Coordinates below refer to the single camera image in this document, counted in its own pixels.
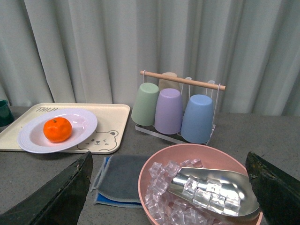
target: white plate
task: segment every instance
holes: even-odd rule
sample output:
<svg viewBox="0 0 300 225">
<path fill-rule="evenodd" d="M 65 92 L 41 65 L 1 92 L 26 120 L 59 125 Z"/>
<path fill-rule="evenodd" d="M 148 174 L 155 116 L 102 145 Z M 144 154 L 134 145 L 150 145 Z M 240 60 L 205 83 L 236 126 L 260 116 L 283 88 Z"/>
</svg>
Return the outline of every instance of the white plate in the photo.
<svg viewBox="0 0 300 225">
<path fill-rule="evenodd" d="M 72 135 L 64 142 L 52 143 L 43 133 L 44 124 L 55 117 L 64 117 L 72 124 Z M 52 153 L 71 148 L 87 139 L 96 129 L 97 117 L 85 109 L 60 109 L 47 112 L 30 121 L 18 134 L 19 146 L 32 153 Z"/>
</svg>

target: tray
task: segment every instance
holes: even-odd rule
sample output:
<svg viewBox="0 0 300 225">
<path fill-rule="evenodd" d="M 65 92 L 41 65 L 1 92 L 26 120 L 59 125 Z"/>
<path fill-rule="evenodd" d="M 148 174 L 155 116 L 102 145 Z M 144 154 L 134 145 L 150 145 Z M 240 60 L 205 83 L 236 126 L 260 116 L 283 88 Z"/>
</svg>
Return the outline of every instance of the tray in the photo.
<svg viewBox="0 0 300 225">
<path fill-rule="evenodd" d="M 95 132 L 85 141 L 61 152 L 111 154 L 118 150 L 127 123 L 130 107 L 122 104 L 40 103 L 31 107 L 0 133 L 0 151 L 24 151 L 17 136 L 27 123 L 44 113 L 58 109 L 83 108 L 98 119 Z"/>
</svg>

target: plastic cup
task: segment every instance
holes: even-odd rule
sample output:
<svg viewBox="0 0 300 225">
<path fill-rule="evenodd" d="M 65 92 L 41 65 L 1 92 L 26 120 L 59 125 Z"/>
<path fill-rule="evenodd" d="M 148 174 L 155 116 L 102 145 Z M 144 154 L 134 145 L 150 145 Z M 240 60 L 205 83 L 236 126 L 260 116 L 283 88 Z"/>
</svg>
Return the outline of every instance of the plastic cup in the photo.
<svg viewBox="0 0 300 225">
<path fill-rule="evenodd" d="M 159 89 L 153 83 L 143 83 L 137 91 L 131 119 L 142 126 L 154 125 L 156 103 Z"/>
<path fill-rule="evenodd" d="M 172 72 L 163 73 L 163 75 L 177 77 L 177 74 L 172 73 Z M 180 86 L 179 86 L 178 82 L 164 80 L 164 79 L 159 79 L 158 88 L 159 88 L 159 91 L 166 89 L 166 88 L 174 88 L 174 89 L 180 90 Z"/>
<path fill-rule="evenodd" d="M 8 107 L 7 100 L 0 100 L 0 127 L 14 122 L 14 116 Z"/>
<path fill-rule="evenodd" d="M 184 112 L 181 136 L 191 143 L 206 143 L 212 132 L 212 120 L 212 99 L 206 95 L 193 95 Z"/>
<path fill-rule="evenodd" d="M 161 90 L 156 105 L 155 129 L 165 135 L 173 135 L 180 132 L 182 115 L 180 91 L 173 88 Z"/>
</svg>

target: table surface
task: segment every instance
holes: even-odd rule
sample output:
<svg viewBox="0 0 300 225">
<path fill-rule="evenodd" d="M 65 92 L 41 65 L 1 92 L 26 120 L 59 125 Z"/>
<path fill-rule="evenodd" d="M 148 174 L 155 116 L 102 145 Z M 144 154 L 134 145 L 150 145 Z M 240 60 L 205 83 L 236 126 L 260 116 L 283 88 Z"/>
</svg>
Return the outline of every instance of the table surface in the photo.
<svg viewBox="0 0 300 225">
<path fill-rule="evenodd" d="M 18 118 L 28 107 L 11 107 Z M 219 149 L 245 165 L 249 151 L 263 157 L 300 180 L 300 117 L 218 113 L 209 146 Z M 130 116 L 120 148 L 114 155 L 152 155 L 174 143 L 135 130 Z M 80 157 L 74 153 L 31 154 L 0 151 L 0 214 L 12 208 Z M 107 155 L 93 155 L 93 182 Z M 94 204 L 95 191 L 87 194 L 78 225 L 149 225 L 143 209 Z M 267 222 L 263 218 L 261 225 Z"/>
</svg>

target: cloth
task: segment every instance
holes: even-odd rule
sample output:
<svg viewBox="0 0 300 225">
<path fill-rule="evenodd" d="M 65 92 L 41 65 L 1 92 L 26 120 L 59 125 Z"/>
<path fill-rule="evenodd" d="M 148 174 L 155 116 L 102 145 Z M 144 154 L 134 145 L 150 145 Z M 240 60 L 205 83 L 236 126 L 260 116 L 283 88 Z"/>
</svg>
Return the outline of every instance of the cloth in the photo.
<svg viewBox="0 0 300 225">
<path fill-rule="evenodd" d="M 149 156 L 113 155 L 105 157 L 92 184 L 95 204 L 142 208 L 138 194 L 140 171 Z"/>
</svg>

